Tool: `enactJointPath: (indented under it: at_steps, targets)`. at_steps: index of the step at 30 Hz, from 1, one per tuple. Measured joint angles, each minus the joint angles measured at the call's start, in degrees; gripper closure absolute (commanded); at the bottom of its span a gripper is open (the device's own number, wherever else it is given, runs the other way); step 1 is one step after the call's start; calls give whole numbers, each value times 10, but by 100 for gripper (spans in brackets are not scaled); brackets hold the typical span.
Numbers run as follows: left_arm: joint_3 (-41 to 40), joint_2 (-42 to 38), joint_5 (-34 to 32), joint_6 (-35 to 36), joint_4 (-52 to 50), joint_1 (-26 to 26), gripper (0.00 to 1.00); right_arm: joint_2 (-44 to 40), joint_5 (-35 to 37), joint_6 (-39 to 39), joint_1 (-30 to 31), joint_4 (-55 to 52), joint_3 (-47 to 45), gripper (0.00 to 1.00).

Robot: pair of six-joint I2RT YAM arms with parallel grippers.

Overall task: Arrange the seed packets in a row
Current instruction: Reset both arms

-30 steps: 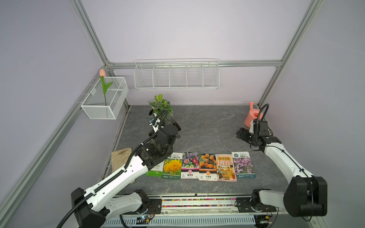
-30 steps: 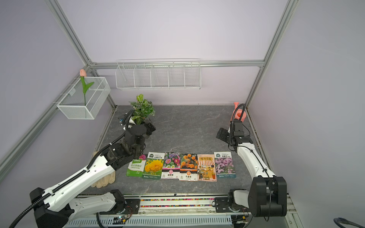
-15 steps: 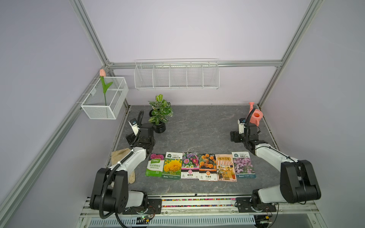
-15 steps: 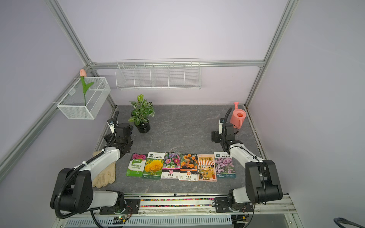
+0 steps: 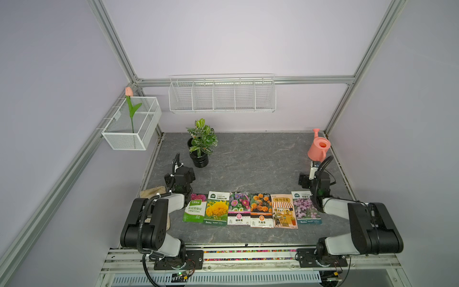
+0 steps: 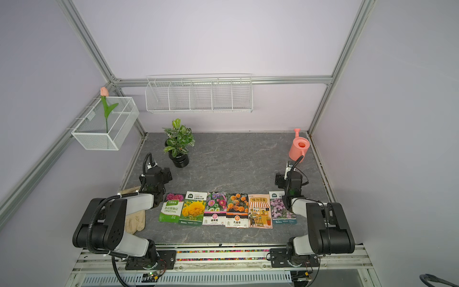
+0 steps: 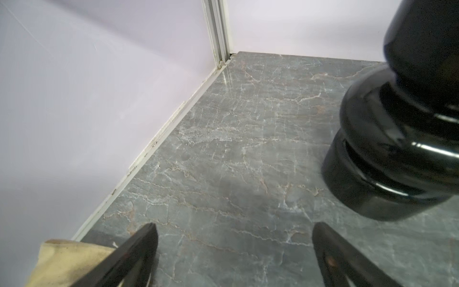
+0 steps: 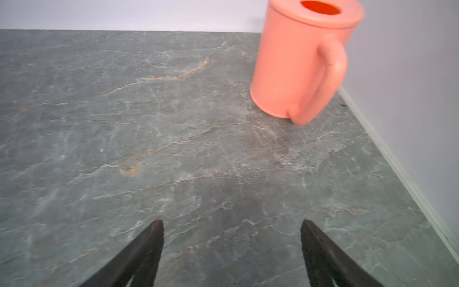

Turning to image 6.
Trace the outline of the orange seed packet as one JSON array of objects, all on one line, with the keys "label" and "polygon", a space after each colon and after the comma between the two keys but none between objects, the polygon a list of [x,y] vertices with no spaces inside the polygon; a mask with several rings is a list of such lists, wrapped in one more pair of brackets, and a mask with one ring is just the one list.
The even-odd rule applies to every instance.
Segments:
[{"label": "orange seed packet", "polygon": [[249,196],[245,193],[228,195],[225,226],[249,228]]}]

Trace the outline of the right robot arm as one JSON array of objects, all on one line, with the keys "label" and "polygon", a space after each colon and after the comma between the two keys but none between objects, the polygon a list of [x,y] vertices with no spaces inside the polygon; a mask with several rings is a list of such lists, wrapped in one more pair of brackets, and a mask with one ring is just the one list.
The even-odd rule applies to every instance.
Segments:
[{"label": "right robot arm", "polygon": [[303,160],[301,155],[294,163],[287,163],[284,174],[277,173],[275,184],[284,190],[285,208],[307,220],[307,234],[292,237],[287,244],[288,259],[297,262],[318,255],[352,254],[355,240],[340,203],[323,203],[302,195],[303,173],[296,167]]}]

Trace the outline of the purple flowers seed packet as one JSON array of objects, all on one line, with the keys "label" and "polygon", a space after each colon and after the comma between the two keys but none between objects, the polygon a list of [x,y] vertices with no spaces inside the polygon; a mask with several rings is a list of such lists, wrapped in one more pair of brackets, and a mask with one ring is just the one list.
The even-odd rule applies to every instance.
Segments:
[{"label": "purple flowers seed packet", "polygon": [[288,211],[283,202],[284,191],[270,191],[271,217],[274,224],[296,224],[296,216]]}]

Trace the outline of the white seed packet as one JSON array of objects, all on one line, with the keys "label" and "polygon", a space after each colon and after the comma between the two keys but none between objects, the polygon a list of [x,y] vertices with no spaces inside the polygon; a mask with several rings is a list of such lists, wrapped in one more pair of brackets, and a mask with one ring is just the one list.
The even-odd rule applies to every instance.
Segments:
[{"label": "white seed packet", "polygon": [[273,228],[268,194],[249,195],[249,223],[251,228]]}]

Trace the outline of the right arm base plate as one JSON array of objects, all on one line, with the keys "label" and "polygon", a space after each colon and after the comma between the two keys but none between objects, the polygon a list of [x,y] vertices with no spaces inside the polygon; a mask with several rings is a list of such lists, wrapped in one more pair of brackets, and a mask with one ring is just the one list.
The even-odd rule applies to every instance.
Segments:
[{"label": "right arm base plate", "polygon": [[316,255],[295,255],[287,248],[272,248],[265,258],[273,268],[306,268],[319,267],[319,257]]}]

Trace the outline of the green seed packet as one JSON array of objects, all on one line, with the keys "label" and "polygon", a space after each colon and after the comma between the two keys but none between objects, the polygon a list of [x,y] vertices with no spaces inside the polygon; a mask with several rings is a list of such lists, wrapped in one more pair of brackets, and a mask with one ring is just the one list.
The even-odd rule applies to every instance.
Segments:
[{"label": "green seed packet", "polygon": [[185,195],[168,193],[161,207],[159,222],[178,223],[184,205]]}]

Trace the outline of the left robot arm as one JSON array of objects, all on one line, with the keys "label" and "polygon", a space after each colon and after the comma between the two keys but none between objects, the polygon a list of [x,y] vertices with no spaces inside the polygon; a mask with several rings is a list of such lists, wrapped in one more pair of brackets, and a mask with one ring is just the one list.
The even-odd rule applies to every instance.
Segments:
[{"label": "left robot arm", "polygon": [[72,237],[76,248],[118,258],[144,258],[152,264],[159,260],[155,243],[128,233],[125,223],[128,215],[156,208],[163,202],[165,185],[172,180],[172,174],[148,153],[139,180],[140,188],[131,193],[90,201]]}]

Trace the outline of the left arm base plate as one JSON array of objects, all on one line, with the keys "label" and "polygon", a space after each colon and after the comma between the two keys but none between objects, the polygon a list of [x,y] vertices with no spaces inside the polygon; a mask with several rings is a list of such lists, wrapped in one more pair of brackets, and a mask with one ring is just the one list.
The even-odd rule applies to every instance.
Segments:
[{"label": "left arm base plate", "polygon": [[126,270],[172,270],[176,262],[177,252],[159,250],[153,258],[130,257],[126,261]]}]

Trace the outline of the marigold seed packet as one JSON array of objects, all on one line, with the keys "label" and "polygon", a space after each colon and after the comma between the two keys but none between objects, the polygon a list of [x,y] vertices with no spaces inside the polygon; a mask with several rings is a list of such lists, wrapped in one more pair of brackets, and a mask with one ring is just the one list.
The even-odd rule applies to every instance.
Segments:
[{"label": "marigold seed packet", "polygon": [[180,212],[179,224],[201,226],[203,223],[207,196],[208,193],[206,192],[188,191]]}]

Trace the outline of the pink bordered seed packet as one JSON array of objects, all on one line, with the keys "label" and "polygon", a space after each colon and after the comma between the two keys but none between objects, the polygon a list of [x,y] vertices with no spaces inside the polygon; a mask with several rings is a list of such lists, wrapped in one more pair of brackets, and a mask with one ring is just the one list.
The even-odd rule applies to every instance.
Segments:
[{"label": "pink bordered seed packet", "polygon": [[204,226],[224,226],[227,214],[227,194],[225,192],[208,193],[204,210]]}]

